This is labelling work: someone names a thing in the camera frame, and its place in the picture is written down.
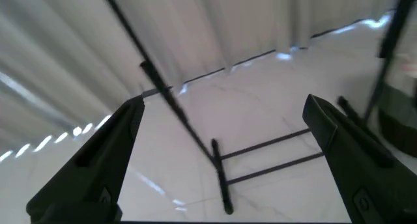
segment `white tile floor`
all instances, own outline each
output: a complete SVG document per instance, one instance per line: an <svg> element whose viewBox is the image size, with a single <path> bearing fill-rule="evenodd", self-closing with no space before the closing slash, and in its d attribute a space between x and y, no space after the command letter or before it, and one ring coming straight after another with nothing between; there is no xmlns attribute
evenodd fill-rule
<svg viewBox="0 0 417 224"><path fill-rule="evenodd" d="M382 30L357 24L311 41L292 60L275 53L194 81L179 101L207 146L222 154L306 128L309 93L334 102L344 95L360 113L380 61ZM223 211L211 164L160 96L145 99L119 204L123 220L350 222L324 158L230 187L235 212ZM225 161L228 179L320 151L310 133Z"/></svg>

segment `metal rack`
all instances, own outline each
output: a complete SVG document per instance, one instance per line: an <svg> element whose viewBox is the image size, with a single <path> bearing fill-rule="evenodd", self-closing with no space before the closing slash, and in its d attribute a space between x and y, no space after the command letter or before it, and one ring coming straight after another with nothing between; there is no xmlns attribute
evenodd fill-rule
<svg viewBox="0 0 417 224"><path fill-rule="evenodd" d="M120 9L120 7L116 3L116 1L115 0L107 0L107 2L109 4L109 6L113 9L114 13L116 14L117 18L119 19L120 23L122 24L122 26L124 27L126 32L128 33L128 36L130 37L130 39L134 43L138 52L142 55L144 61L140 64L140 67L146 73L146 75L152 81L152 83L155 85L155 87L159 91L159 93L164 97L165 101L168 103L171 110L174 112L174 114L176 114L176 116L181 121L182 125L186 128L188 133L191 135L191 137L193 138L193 140L195 141L195 143L197 144L199 149L202 151L202 153L205 155L205 157L211 162L211 164L215 168L215 170L218 174L218 182L219 182L220 191L221 191L221 194L222 194L224 210L227 214L232 214L233 213L233 204L232 204L230 193L229 193L229 186L230 185L236 184L237 182L245 181L247 179L255 178L257 176L265 175L267 173L271 173L271 172L274 172L274 171L277 171L277 170L280 170L280 169L284 169L284 168L290 167L292 165L297 165L299 163L310 161L310 160L313 160L315 158L319 158L319 157L323 156L323 153L320 152L320 153L316 153L316 154L313 154L313 155L310 155L310 156L306 156L306 157L303 157L303 158L300 158L300 159L297 159L297 160L294 160L294 161L290 161L290 162L287 162L287 163L284 163L284 164L281 164L281 165L273 166L273 167L268 168L268 169L263 169L261 171L255 172L255 173L251 173L249 175L244 175L244 176L241 176L241 177L238 177L238 178L234 178L232 180L227 180L226 179L226 174L225 174L225 171L224 171L224 168L223 168L223 160L226 160L226 159L232 158L233 156L238 156L238 155L241 155L243 153L251 152L253 150L257 150L259 148L263 148L263 147L272 145L274 143L279 143L281 141L284 141L284 140L287 140L287 139L290 139L290 138L308 133L308 132L310 132L310 130L309 129L300 130L298 132L290 133L289 135L284 135L284 136L278 137L276 139L272 139L272 140L266 141L264 143L260 143L258 145L254 145L254 146L242 149L242 150L238 150L236 152L232 152L230 154L226 154L226 155L223 155L223 156L220 154L219 144L218 144L217 140L212 139L211 140L211 146L212 146L213 155L211 155L209 150L207 149L207 147L204 145L204 143L202 142L202 140L198 136L197 132L194 130L194 128L188 122L188 118L187 118L185 112L181 109L180 105L178 104L176 99L171 94L170 88L165 84L161 75L158 73L157 69L153 65L150 57L148 56L148 53L146 52L145 48L142 46L141 42L139 41L139 38L137 37L137 35L133 31L132 27L130 26L128 20L124 16L122 10Z"/></svg>

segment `floor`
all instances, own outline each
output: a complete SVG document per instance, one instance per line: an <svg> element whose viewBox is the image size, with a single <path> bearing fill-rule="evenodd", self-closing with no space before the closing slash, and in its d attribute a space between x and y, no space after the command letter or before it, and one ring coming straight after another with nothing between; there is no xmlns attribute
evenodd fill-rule
<svg viewBox="0 0 417 224"><path fill-rule="evenodd" d="M357 23L314 38L289 60L265 55L189 83L179 101L204 143L216 138L222 154L306 128L310 93L330 102L344 95L361 113L379 70L383 30ZM235 212L225 214L212 165L159 95L145 104L119 198L122 220L350 222L324 158L232 185ZM236 178L319 151L307 133L230 158L225 172Z"/></svg>

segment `white curtain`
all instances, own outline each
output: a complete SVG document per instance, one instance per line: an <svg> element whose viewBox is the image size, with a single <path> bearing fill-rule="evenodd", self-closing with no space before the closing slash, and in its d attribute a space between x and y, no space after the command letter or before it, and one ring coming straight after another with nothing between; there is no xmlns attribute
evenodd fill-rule
<svg viewBox="0 0 417 224"><path fill-rule="evenodd" d="M169 85L360 19L394 0L117 0ZM95 126L152 84L106 0L0 0L0 154Z"/></svg>

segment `curtain fold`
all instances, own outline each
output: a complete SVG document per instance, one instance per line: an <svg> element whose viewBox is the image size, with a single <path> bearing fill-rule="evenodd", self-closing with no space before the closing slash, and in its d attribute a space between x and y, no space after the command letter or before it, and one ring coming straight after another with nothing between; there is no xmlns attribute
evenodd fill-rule
<svg viewBox="0 0 417 224"><path fill-rule="evenodd" d="M168 85L379 18L394 0L117 0ZM0 154L154 87L106 0L0 0Z"/></svg>

